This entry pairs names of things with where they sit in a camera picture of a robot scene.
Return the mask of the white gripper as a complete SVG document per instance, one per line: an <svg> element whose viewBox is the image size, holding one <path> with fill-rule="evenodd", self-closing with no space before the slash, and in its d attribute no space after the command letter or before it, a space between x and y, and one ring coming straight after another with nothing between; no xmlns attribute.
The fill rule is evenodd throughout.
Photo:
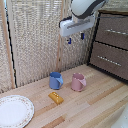
<svg viewBox="0 0 128 128"><path fill-rule="evenodd" d="M72 19L61 21L60 22L60 35L62 37L70 36L74 33L91 28L94 25L95 16L88 16L84 20L78 20L74 22ZM81 39L85 39L85 33L81 33ZM72 39L69 37L68 44L72 43Z"/></svg>

